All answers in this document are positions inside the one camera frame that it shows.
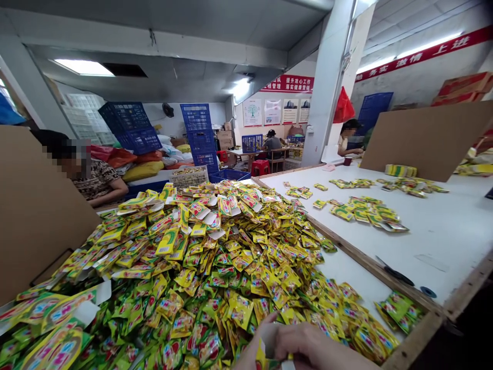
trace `woman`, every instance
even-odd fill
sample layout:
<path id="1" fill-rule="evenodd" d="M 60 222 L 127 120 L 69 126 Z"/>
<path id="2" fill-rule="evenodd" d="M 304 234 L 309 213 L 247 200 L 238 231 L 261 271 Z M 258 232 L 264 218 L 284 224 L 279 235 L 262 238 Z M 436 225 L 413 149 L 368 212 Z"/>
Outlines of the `woman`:
<path id="1" fill-rule="evenodd" d="M 274 149 L 281 149 L 284 145 L 286 145 L 286 142 L 281 138 L 277 138 L 274 130 L 269 130 L 267 133 L 267 140 L 263 144 L 262 150 L 267 152 L 267 158 L 271 159 L 269 152 Z M 274 153 L 274 159 L 279 159 L 280 157 L 282 157 L 282 153 Z"/>
<path id="2" fill-rule="evenodd" d="M 123 201 L 128 187 L 108 163 L 89 158 L 89 169 L 87 159 L 77 158 L 77 148 L 65 134 L 51 130 L 31 132 L 91 206 L 96 208 Z"/>
<path id="3" fill-rule="evenodd" d="M 355 118 L 350 119 L 346 123 L 343 124 L 343 129 L 340 132 L 339 136 L 339 149 L 337 150 L 337 154 L 341 157 L 347 156 L 348 154 L 361 154 L 363 153 L 363 149 L 347 149 L 348 148 L 348 138 L 354 136 L 356 130 L 360 127 L 358 120 Z"/>

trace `poster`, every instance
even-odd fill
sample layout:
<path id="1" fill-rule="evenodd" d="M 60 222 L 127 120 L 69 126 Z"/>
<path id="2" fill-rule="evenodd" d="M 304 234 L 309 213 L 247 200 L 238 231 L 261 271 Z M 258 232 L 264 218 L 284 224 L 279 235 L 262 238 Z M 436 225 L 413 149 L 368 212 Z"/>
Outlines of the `poster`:
<path id="1" fill-rule="evenodd" d="M 301 105 L 299 106 L 299 119 L 298 123 L 308 123 L 308 114 L 310 114 L 311 99 L 301 99 Z"/>
<path id="2" fill-rule="evenodd" d="M 282 124 L 293 124 L 298 122 L 299 99 L 284 99 L 282 106 Z"/>
<path id="3" fill-rule="evenodd" d="M 243 126 L 262 126 L 262 99 L 246 99 L 243 102 Z"/>
<path id="4" fill-rule="evenodd" d="M 281 101 L 266 100 L 264 106 L 264 126 L 274 126 L 281 124 Z"/>

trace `metal pipe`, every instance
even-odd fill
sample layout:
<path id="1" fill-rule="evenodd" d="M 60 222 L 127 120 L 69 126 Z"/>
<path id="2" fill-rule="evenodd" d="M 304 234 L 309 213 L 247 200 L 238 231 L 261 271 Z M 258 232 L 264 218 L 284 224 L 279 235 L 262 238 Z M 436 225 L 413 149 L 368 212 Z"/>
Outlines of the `metal pipe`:
<path id="1" fill-rule="evenodd" d="M 288 3 L 301 5 L 305 8 L 329 12 L 334 7 L 334 0 L 284 0 Z"/>

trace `hand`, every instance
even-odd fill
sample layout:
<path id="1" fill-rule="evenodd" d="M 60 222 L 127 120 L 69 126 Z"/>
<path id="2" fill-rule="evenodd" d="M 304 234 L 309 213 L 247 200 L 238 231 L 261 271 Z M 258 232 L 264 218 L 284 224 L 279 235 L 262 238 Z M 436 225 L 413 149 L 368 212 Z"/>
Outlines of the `hand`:
<path id="1" fill-rule="evenodd" d="M 307 322 L 279 328 L 275 347 L 276 360 L 283 361 L 288 354 L 294 355 L 297 370 L 379 369 L 358 352 L 333 341 L 316 326 Z"/>
<path id="2" fill-rule="evenodd" d="M 255 369 L 255 357 L 257 356 L 258 345 L 262 337 L 263 329 L 266 324 L 273 323 L 277 319 L 277 312 L 268 315 L 258 326 L 253 339 L 241 354 L 233 370 L 253 370 Z"/>

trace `dark hair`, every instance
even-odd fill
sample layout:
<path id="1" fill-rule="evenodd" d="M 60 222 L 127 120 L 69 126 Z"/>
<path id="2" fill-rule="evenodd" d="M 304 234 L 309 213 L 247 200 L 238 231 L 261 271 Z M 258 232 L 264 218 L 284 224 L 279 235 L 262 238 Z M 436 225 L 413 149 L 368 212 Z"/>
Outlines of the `dark hair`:
<path id="1" fill-rule="evenodd" d="M 347 130 L 347 129 L 348 130 L 349 129 L 351 130 L 351 129 L 354 129 L 354 128 L 355 129 L 358 129 L 360 127 L 361 127 L 361 125 L 358 122 L 358 120 L 356 118 L 351 118 L 349 121 L 347 121 L 347 122 L 345 122 L 343 124 L 343 129 L 341 130 L 341 132 L 344 131 L 344 130 Z"/>
<path id="2" fill-rule="evenodd" d="M 75 157 L 75 147 L 70 144 L 68 136 L 52 130 L 31 131 L 34 137 L 46 148 L 53 159 L 70 159 Z"/>

